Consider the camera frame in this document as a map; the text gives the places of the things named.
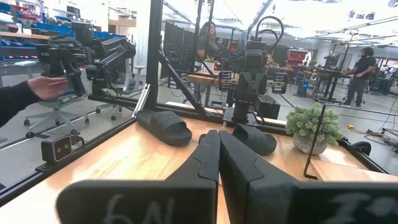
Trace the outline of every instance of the gray floor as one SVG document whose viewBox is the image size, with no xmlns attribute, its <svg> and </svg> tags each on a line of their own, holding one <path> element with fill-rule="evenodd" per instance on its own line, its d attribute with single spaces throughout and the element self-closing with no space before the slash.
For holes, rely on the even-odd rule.
<svg viewBox="0 0 398 224">
<path fill-rule="evenodd" d="M 13 77 L 3 77 L 4 85 L 15 85 L 23 80 L 27 79 L 27 75 L 13 76 Z M 302 98 L 295 96 L 297 87 L 294 85 L 289 85 L 286 94 L 283 95 L 275 95 L 268 91 L 268 95 L 272 96 L 276 99 L 278 103 L 280 103 L 280 112 L 278 119 L 285 120 L 286 115 L 293 111 L 293 106 L 301 106 L 301 107 L 310 107 L 314 104 L 314 101 L 309 98 Z M 346 86 L 342 84 L 338 84 L 335 97 L 337 99 L 342 99 L 346 94 Z M 216 88 L 211 88 L 210 101 L 226 101 L 227 93 L 222 93 L 218 91 Z M 167 88 L 167 84 L 159 87 L 158 94 L 158 102 L 166 103 L 168 101 L 173 101 L 177 103 L 183 102 L 184 96 L 180 90 L 171 90 Z M 202 103 L 204 103 L 205 92 L 203 92 Z M 394 103 L 396 97 L 394 96 L 376 96 L 365 94 L 364 99 L 366 103 L 363 105 L 363 109 L 374 110 L 374 111 L 383 111 L 390 112 L 392 108 L 392 112 L 394 113 L 396 109 L 398 109 L 398 103 Z M 71 104 L 63 110 L 70 111 L 74 113 L 90 113 L 90 124 L 86 125 L 84 119 L 80 118 L 73 123 L 76 126 L 76 129 L 81 132 L 81 136 L 89 141 L 100 134 L 106 132 L 107 130 L 115 127 L 122 122 L 128 120 L 131 117 L 131 112 L 123 109 L 122 113 L 117 113 L 118 118 L 116 121 L 111 121 L 111 112 L 113 110 L 112 107 L 104 109 L 100 114 L 93 112 L 98 105 L 102 105 L 103 103 L 83 100 L 74 104 Z M 348 132 L 346 130 L 346 126 L 352 124 L 356 127 L 356 129 L 360 131 L 366 131 L 368 129 L 372 131 L 378 131 L 383 125 L 385 128 L 391 128 L 394 124 L 394 119 L 390 116 L 387 122 L 384 124 L 385 120 L 388 116 L 369 113 L 363 111 L 350 110 L 346 108 L 333 108 L 336 110 L 340 116 L 340 126 L 341 132 L 351 141 L 367 141 L 364 138 L 363 134 L 355 134 Z M 25 136 L 25 133 L 29 131 L 27 127 L 23 126 L 24 117 L 32 114 L 39 114 L 48 112 L 51 109 L 44 108 L 38 104 L 30 105 L 24 111 L 21 111 L 17 116 L 12 118 L 10 122 L 8 122 L 5 126 L 0 128 L 0 133 L 2 135 L 7 136 L 8 141 L 0 145 L 0 183 L 4 185 L 11 185 L 14 182 L 20 180 L 21 178 L 29 175 L 34 171 L 36 167 L 43 164 L 40 143 L 42 141 L 41 138 L 32 138 L 25 141 L 20 142 L 19 144 L 11 145 L 8 147 L 4 147 L 5 144 L 9 144 L 10 142 L 21 139 Z M 39 122 L 40 119 L 31 120 L 31 124 Z M 50 138 L 55 138 L 57 136 L 63 136 L 70 132 L 70 128 L 61 126 L 57 128 L 52 128 L 47 131 L 46 135 L 50 136 Z M 398 138 L 389 135 L 393 140 L 398 141 Z M 376 142 L 371 142 L 372 151 L 371 158 L 379 163 L 385 170 L 390 172 L 391 174 L 398 175 L 398 155 L 394 153 L 390 147 L 384 146 L 382 144 L 378 144 Z"/>
</svg>

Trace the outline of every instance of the robotic arm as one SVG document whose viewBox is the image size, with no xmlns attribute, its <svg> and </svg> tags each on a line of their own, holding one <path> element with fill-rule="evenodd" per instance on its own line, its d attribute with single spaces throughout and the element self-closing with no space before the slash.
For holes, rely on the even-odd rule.
<svg viewBox="0 0 398 224">
<path fill-rule="evenodd" d="M 73 33 L 75 40 L 60 40 Z M 71 32 L 51 37 L 49 44 L 37 45 L 36 50 L 40 63 L 50 64 L 51 75 L 62 76 L 66 71 L 78 96 L 85 92 L 80 78 L 82 65 L 87 65 L 87 79 L 93 80 L 93 92 L 103 93 L 94 88 L 112 89 L 112 81 L 118 77 L 117 67 L 136 54 L 135 46 L 125 38 L 114 37 L 101 41 L 93 37 L 91 24 L 81 22 L 72 22 Z"/>
</svg>

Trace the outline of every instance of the person's hand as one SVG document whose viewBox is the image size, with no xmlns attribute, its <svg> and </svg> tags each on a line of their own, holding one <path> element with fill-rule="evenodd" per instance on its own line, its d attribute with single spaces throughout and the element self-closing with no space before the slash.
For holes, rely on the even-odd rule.
<svg viewBox="0 0 398 224">
<path fill-rule="evenodd" d="M 363 73 L 359 73 L 359 74 L 357 74 L 355 77 L 356 78 L 361 78 L 363 76 Z"/>
<path fill-rule="evenodd" d="M 42 100 L 53 99 L 68 88 L 64 78 L 38 77 L 27 81 L 30 89 Z"/>
</svg>

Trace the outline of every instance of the green plant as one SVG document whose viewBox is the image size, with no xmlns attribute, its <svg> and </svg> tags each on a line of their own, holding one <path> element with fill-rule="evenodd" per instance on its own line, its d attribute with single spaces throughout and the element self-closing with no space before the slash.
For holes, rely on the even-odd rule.
<svg viewBox="0 0 398 224">
<path fill-rule="evenodd" d="M 211 59 L 211 58 L 205 59 L 205 62 L 208 62 L 208 63 L 215 63 L 215 61 L 214 61 L 213 59 Z"/>
<path fill-rule="evenodd" d="M 309 66 L 314 67 L 317 64 L 316 60 L 311 60 Z"/>
<path fill-rule="evenodd" d="M 317 130 L 319 117 L 321 115 L 321 104 L 315 103 L 312 108 L 295 107 L 294 111 L 287 116 L 288 134 L 294 134 L 296 138 L 303 141 L 312 141 Z M 342 138 L 338 124 L 338 113 L 332 109 L 325 110 L 320 126 L 317 142 L 327 141 L 332 146 L 337 145 L 336 139 Z"/>
</svg>

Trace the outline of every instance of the black slide sandal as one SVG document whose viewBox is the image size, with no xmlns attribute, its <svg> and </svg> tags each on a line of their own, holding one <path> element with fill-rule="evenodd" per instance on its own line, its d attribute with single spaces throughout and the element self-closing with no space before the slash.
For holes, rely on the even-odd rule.
<svg viewBox="0 0 398 224">
<path fill-rule="evenodd" d="M 143 128 L 166 144 L 181 146 L 192 138 L 185 121 L 174 112 L 141 110 L 137 112 L 136 119 Z"/>
<path fill-rule="evenodd" d="M 276 148 L 276 139 L 254 127 L 237 124 L 232 134 L 260 156 L 268 156 Z"/>
</svg>

